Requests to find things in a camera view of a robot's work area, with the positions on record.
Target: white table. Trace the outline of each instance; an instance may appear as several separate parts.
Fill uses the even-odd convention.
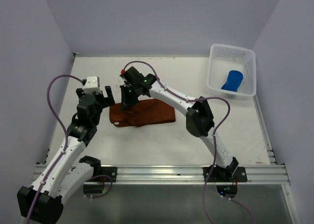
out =
[[[208,58],[205,57],[78,57],[72,75],[79,78],[97,75],[101,86],[110,85],[116,102],[121,102],[119,77],[121,69],[133,60],[150,63],[160,79],[168,86],[198,98],[210,96],[206,89]],[[133,64],[144,75],[150,69],[143,64]],[[70,80],[60,117],[66,127],[76,112],[80,84]],[[229,100],[231,113],[218,132],[231,153],[241,165],[270,164],[266,142],[262,135],[253,99]],[[224,102],[210,100],[209,105],[217,124],[226,114]],[[109,121],[109,108],[104,109],[98,132],[76,160],[84,155],[96,157],[109,165],[206,165],[213,157],[199,138],[185,128],[185,117],[176,111],[176,122],[143,127],[117,128]],[[56,126],[47,162],[50,162],[64,138],[60,125]]]

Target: basket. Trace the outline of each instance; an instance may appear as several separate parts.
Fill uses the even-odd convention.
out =
[[[229,71],[243,74],[237,90],[232,92],[221,87],[226,83]],[[213,95],[235,99],[247,99],[256,94],[256,60],[252,50],[235,46],[214,44],[210,48],[207,86]]]

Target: white connector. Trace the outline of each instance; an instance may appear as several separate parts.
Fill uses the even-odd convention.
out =
[[[92,94],[93,92],[102,93],[100,89],[100,81],[98,76],[89,76],[86,78],[86,83],[83,86],[85,94]]]

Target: folded cloth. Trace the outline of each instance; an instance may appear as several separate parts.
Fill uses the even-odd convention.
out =
[[[149,124],[164,124],[176,121],[175,109],[157,100],[140,100],[129,110],[122,111],[121,103],[109,108],[109,119],[116,127],[141,127]]]

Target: cable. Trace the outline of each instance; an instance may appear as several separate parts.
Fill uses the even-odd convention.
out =
[[[99,196],[91,196],[91,199],[98,199],[98,198],[104,197],[104,196],[105,196],[106,194],[108,194],[108,193],[109,193],[109,191],[111,190],[111,187],[112,187],[112,178],[111,178],[111,177],[109,177],[109,176],[107,176],[107,175],[105,175],[105,174],[98,175],[98,176],[94,176],[94,177],[92,177],[91,179],[88,179],[87,181],[90,181],[90,180],[93,180],[93,179],[95,179],[95,178],[99,178],[99,177],[105,177],[105,178],[108,178],[108,179],[109,179],[109,181],[110,181],[110,186],[109,186],[108,190],[107,190],[105,193],[102,193],[102,194],[101,194],[101,195],[99,195]]]
[[[52,112],[52,114],[54,115],[54,117],[57,119],[57,121],[60,123],[62,129],[63,129],[63,132],[64,132],[64,135],[65,135],[65,144],[64,144],[64,150],[66,150],[66,148],[68,147],[68,133],[67,133],[67,129],[65,128],[63,122],[61,121],[61,119],[59,118],[59,116],[57,115],[57,113],[55,112],[55,110],[53,109],[52,107],[52,104],[51,104],[51,101],[50,101],[50,89],[51,89],[51,86],[52,84],[59,78],[61,77],[69,77],[69,78],[73,78],[73,79],[76,79],[77,81],[82,82],[81,79],[75,77],[75,76],[72,76],[72,75],[59,75],[55,78],[53,78],[49,85],[48,85],[48,88],[47,88],[47,102],[48,102],[48,106]],[[49,168],[49,170],[47,171],[47,173],[45,174],[44,178],[43,178],[43,182],[46,182],[49,174],[51,173],[51,171],[54,169],[55,165],[59,162],[59,160],[61,159],[61,157],[63,156],[63,154],[61,153],[58,158],[54,161],[54,163],[51,165],[51,167]],[[28,214],[27,214],[27,218],[26,218],[26,224],[29,224],[29,221],[30,221],[30,217],[31,217],[31,214],[33,212],[33,209],[34,209],[34,206],[35,206],[35,203],[38,199],[38,196],[40,194],[40,191],[41,189],[43,188],[44,184],[40,184],[40,186],[38,187],[38,190],[35,194],[35,197],[33,199],[33,202],[31,203],[30,205],[30,208],[29,208],[29,211],[28,211]]]
[[[181,100],[184,100],[184,101],[187,101],[187,102],[197,102],[197,101],[203,101],[203,100],[217,99],[217,100],[222,100],[222,101],[224,101],[224,102],[227,104],[227,106],[228,106],[227,114],[226,114],[225,117],[219,122],[219,124],[217,124],[216,128],[215,128],[214,131],[213,131],[214,150],[215,150],[215,152],[214,152],[214,160],[213,160],[212,166],[211,166],[211,168],[210,168],[210,171],[209,171],[209,173],[208,173],[208,176],[207,176],[207,178],[206,178],[206,180],[205,180],[204,188],[203,188],[203,194],[202,194],[202,203],[203,203],[204,212],[205,212],[205,214],[206,214],[208,220],[209,220],[212,224],[214,224],[213,219],[211,218],[211,216],[209,215],[209,213],[208,213],[208,211],[207,211],[206,202],[205,202],[205,194],[206,194],[206,187],[207,187],[208,180],[209,180],[209,178],[210,178],[210,175],[211,175],[211,173],[212,173],[212,171],[213,171],[213,168],[214,168],[214,166],[215,166],[215,164],[216,164],[216,159],[217,159],[216,131],[217,131],[217,129],[222,125],[222,123],[226,120],[226,118],[227,118],[227,117],[229,116],[229,114],[230,114],[230,108],[231,108],[231,107],[230,107],[229,102],[228,102],[227,100],[225,100],[224,98],[220,98],[220,97],[207,97],[207,98],[194,99],[194,100],[185,99],[185,98],[181,97],[180,95],[178,95],[178,94],[172,92],[172,91],[169,90],[168,88],[166,88],[166,87],[162,84],[162,82],[160,81],[160,78],[158,77],[157,72],[155,71],[155,69],[154,69],[149,63],[147,63],[147,62],[145,62],[145,61],[131,61],[131,62],[129,62],[128,64],[125,65],[125,67],[123,68],[123,70],[125,71],[125,69],[128,67],[128,65],[130,65],[130,64],[132,64],[132,63],[142,63],[142,64],[147,65],[149,68],[151,68],[151,70],[153,71],[154,75],[156,76],[156,80],[157,80],[157,82],[159,83],[159,85],[160,85],[165,91],[169,92],[170,94],[174,95],[175,97],[177,97],[177,98],[179,98],[179,99],[181,99]],[[253,217],[252,213],[250,212],[250,210],[249,210],[244,204],[242,204],[242,203],[239,202],[239,201],[233,200],[233,199],[232,199],[232,201],[235,202],[235,203],[237,203],[237,204],[239,204],[239,205],[241,205],[243,208],[245,208],[246,211],[249,213],[249,215],[250,215],[250,217],[251,217],[251,223],[252,223],[252,224],[255,223],[255,220],[254,220],[254,217]]]

